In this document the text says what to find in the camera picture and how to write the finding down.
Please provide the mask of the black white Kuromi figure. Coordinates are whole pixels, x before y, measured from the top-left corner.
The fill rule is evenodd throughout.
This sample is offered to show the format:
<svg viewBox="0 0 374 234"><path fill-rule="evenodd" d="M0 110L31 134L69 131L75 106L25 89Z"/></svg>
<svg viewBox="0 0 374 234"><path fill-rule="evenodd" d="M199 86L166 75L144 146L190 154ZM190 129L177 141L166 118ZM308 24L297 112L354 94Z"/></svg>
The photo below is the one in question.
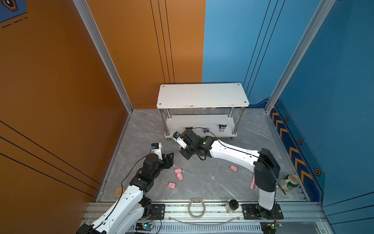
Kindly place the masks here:
<svg viewBox="0 0 374 234"><path fill-rule="evenodd" d="M227 125L226 124L219 124L219 131L224 132L226 129Z"/></svg>

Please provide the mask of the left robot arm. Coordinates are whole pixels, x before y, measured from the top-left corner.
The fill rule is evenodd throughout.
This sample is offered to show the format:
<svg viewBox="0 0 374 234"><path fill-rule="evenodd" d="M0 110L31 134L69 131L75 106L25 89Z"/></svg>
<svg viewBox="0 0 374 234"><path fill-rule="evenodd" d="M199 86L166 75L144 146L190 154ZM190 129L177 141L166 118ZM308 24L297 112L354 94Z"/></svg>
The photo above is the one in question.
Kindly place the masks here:
<svg viewBox="0 0 374 234"><path fill-rule="evenodd" d="M145 195L164 169L173 166L174 153L151 153L145 156L143 167L131 179L117 202L92 224L82 224L78 234L124 234L137 220L148 217L152 200Z"/></svg>

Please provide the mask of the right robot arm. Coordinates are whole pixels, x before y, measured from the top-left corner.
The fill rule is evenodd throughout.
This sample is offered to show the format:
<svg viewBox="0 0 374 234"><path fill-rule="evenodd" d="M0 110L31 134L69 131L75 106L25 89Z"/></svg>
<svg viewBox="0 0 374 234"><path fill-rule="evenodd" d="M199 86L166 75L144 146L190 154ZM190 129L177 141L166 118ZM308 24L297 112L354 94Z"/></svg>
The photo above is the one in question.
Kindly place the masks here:
<svg viewBox="0 0 374 234"><path fill-rule="evenodd" d="M187 160L193 155L200 160L222 159L251 171L259 189L255 214L260 219L276 218L275 196L281 167L268 149L247 150L226 144L213 136L202 138L193 128L187 128L181 134L175 132L172 138L181 146L180 153Z"/></svg>

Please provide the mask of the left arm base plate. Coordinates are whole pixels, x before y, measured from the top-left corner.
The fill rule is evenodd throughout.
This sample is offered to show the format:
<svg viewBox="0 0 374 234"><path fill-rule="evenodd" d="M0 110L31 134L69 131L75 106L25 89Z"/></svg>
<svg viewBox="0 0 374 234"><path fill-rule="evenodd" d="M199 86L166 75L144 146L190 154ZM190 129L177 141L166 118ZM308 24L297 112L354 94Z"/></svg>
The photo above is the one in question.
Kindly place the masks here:
<svg viewBox="0 0 374 234"><path fill-rule="evenodd" d="M161 220L164 219L165 215L165 204L151 204L145 207L142 220L153 220L154 218Z"/></svg>

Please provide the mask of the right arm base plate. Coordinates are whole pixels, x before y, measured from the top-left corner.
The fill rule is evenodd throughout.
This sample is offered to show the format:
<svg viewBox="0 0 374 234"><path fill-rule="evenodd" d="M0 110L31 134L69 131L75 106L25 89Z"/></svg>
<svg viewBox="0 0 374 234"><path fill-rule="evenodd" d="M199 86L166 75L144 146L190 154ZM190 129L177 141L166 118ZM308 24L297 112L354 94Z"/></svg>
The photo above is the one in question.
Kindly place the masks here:
<svg viewBox="0 0 374 234"><path fill-rule="evenodd" d="M279 204L274 204L272 210L267 210L258 204L242 204L245 220L283 220L283 212Z"/></svg>

